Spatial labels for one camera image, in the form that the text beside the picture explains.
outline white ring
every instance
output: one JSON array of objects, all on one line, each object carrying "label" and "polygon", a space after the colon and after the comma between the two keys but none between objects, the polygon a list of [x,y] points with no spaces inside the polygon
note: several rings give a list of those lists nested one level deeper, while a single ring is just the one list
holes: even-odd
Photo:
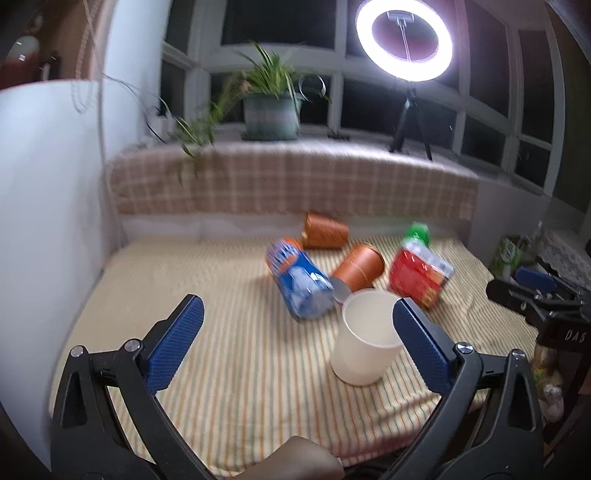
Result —
[{"label": "white ring", "polygon": [[[439,42],[433,55],[408,61],[392,55],[378,44],[372,32],[374,22],[380,15],[392,10],[410,12],[431,26]],[[452,37],[445,23],[435,10],[419,0],[369,0],[359,7],[356,25],[359,41],[369,58],[382,70],[403,80],[422,82],[439,77],[452,61]]]}]

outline orange cup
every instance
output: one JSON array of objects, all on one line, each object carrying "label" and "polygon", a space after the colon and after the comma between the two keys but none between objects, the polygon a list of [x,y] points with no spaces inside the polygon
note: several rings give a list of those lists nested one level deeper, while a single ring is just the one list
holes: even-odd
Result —
[{"label": "orange cup", "polygon": [[341,248],[349,240],[349,227],[332,218],[308,213],[301,238],[304,248]]},{"label": "orange cup", "polygon": [[354,245],[330,276],[336,301],[343,303],[353,292],[372,288],[374,280],[384,273],[385,268],[384,258],[373,245]]}]

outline cup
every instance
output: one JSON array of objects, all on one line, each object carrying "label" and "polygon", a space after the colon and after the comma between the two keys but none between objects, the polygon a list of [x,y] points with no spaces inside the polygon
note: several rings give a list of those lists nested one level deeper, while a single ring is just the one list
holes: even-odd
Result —
[{"label": "cup", "polygon": [[330,276],[335,289],[335,300],[343,303],[353,292],[371,288],[386,268],[378,250],[370,244],[356,244]]},{"label": "cup", "polygon": [[392,317],[398,300],[388,291],[361,290],[345,301],[330,359],[343,382],[356,387],[377,382],[402,350]]},{"label": "cup", "polygon": [[349,227],[332,218],[308,213],[301,238],[304,248],[341,248],[349,240]]}]

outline tripod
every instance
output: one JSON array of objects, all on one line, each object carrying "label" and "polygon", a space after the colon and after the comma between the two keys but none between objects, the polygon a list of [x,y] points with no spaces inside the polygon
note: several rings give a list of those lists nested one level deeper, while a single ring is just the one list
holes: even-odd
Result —
[{"label": "tripod", "polygon": [[[400,27],[400,31],[402,33],[402,40],[404,41],[404,49],[406,51],[407,61],[411,61],[410,52],[408,50],[408,42],[406,38],[406,24],[407,22],[412,23],[414,22],[414,15],[408,14],[406,12],[388,12],[388,18],[395,21],[398,26]],[[394,152],[401,152],[402,151],[402,144],[404,143],[404,130],[406,128],[406,121],[408,117],[408,112],[411,109],[415,109],[417,112],[417,120],[418,120],[418,127],[421,131],[421,138],[423,139],[423,144],[425,145],[425,152],[427,152],[427,158],[433,161],[433,157],[431,156],[431,145],[427,139],[427,135],[425,133],[425,124],[423,120],[423,114],[421,109],[418,106],[417,102],[417,91],[412,83],[409,82],[408,84],[408,92],[407,92],[407,99],[404,102],[404,109],[402,110],[402,114],[400,115],[400,120],[398,121],[398,127],[396,128],[396,132],[394,134],[394,139],[390,144],[390,153]]]}]

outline window pane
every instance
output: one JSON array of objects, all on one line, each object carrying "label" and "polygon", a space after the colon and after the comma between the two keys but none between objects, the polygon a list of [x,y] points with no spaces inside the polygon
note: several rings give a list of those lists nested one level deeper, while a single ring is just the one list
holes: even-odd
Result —
[{"label": "window pane", "polygon": [[470,95],[507,116],[509,50],[505,26],[472,0],[466,0],[470,32]]},{"label": "window pane", "polygon": [[[214,102],[217,101],[220,93],[222,93],[223,82],[230,76],[229,73],[218,73],[212,75],[211,81],[211,98]],[[330,94],[330,77],[323,77],[326,85],[326,95]],[[322,84],[318,78],[310,77],[303,83],[302,90],[304,94],[310,99],[309,102],[304,102],[301,107],[301,123],[326,125],[328,123],[329,102],[318,97]],[[244,108],[242,101],[238,102],[232,110],[230,110],[224,117],[222,123],[227,122],[244,122]]]},{"label": "window pane", "polygon": [[525,94],[521,131],[552,142],[554,131],[554,77],[545,32],[520,31]]},{"label": "window pane", "polygon": [[519,157],[517,158],[515,173],[543,187],[546,181],[549,162],[550,152],[548,150],[537,145],[521,142],[519,144]]},{"label": "window pane", "polygon": [[162,62],[160,96],[175,116],[184,115],[184,81],[185,71],[183,69],[167,61]]},{"label": "window pane", "polygon": [[335,47],[336,0],[228,0],[222,45],[304,44]]},{"label": "window pane", "polygon": [[502,133],[472,117],[466,118],[462,154],[501,165],[504,148],[505,136]]},{"label": "window pane", "polygon": [[[211,81],[211,95],[212,101],[217,102],[218,97],[222,93],[223,84],[231,76],[230,73],[217,73],[212,75]],[[227,122],[244,122],[244,107],[242,101],[238,102],[234,107],[226,114],[222,123]]]},{"label": "window pane", "polygon": [[[347,28],[347,55],[353,57],[366,57],[357,30],[355,18],[359,6],[365,0],[349,0],[348,2],[348,28]],[[460,77],[460,59],[456,47],[456,7],[453,0],[427,0],[426,3],[434,9],[449,30],[453,44],[452,63],[447,70],[434,81],[458,90]],[[390,53],[405,57],[404,43],[400,28],[396,22],[388,20],[386,14],[381,15],[374,24],[374,32],[378,42]],[[415,17],[413,24],[407,25],[408,49],[412,59],[421,59],[429,56],[437,47],[437,36],[433,29],[421,18]]]},{"label": "window pane", "polygon": [[[405,101],[406,94],[403,92],[345,79],[341,127],[393,135]],[[429,142],[451,148],[456,125],[455,111],[428,100],[419,99],[418,102]],[[422,141],[414,111],[409,113],[405,136]]]},{"label": "window pane", "polygon": [[165,41],[187,53],[195,0],[173,0]]}]

